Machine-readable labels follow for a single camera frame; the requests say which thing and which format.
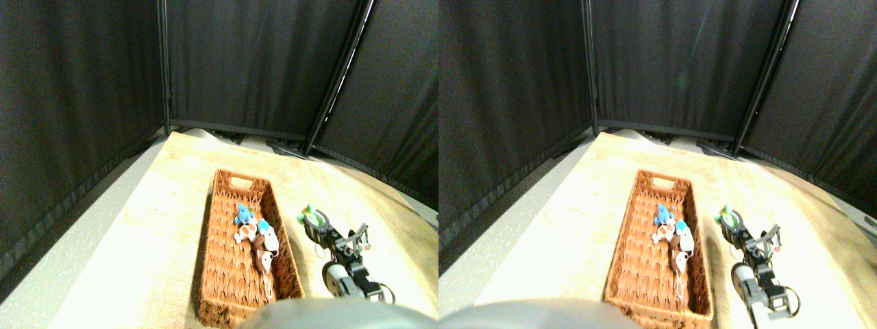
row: brown plush toy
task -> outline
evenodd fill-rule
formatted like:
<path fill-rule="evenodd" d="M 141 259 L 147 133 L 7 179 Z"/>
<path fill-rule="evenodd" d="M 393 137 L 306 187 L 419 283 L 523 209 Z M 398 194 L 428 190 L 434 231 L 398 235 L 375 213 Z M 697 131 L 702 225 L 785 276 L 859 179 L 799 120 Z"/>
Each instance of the brown plush toy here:
<path fill-rule="evenodd" d="M 262 264 L 265 257 L 265 251 L 262 250 L 263 245 L 265 245 L 265 236 L 258 234 L 256 240 L 253 240 L 253 256 L 256 258 L 256 268 L 259 269 L 259 272 L 266 273 L 268 268 L 265 268 L 265 265 Z"/>

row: table surface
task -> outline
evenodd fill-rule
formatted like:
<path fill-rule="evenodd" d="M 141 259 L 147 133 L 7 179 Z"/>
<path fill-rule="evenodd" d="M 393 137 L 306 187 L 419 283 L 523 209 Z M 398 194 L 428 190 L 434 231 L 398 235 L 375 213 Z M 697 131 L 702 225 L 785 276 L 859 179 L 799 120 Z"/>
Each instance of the table surface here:
<path fill-rule="evenodd" d="M 714 327 L 752 327 L 731 285 L 737 261 L 713 220 L 725 203 L 740 211 L 756 236 L 773 224 L 781 227 L 783 245 L 774 256 L 774 272 L 800 294 L 802 309 L 771 327 L 877 327 L 877 253 L 825 191 L 781 170 L 606 133 L 524 231 L 476 304 L 534 297 L 602 300 L 641 168 L 692 182 L 697 214 L 707 223 L 702 241 Z"/>
<path fill-rule="evenodd" d="M 267 178 L 275 189 L 306 297 L 332 297 L 328 259 L 296 221 L 307 203 L 340 231 L 369 227 L 372 277 L 397 304 L 438 317 L 439 237 L 395 190 L 327 163 L 174 133 L 103 236 L 52 326 L 201 327 L 198 247 L 217 168 Z"/>

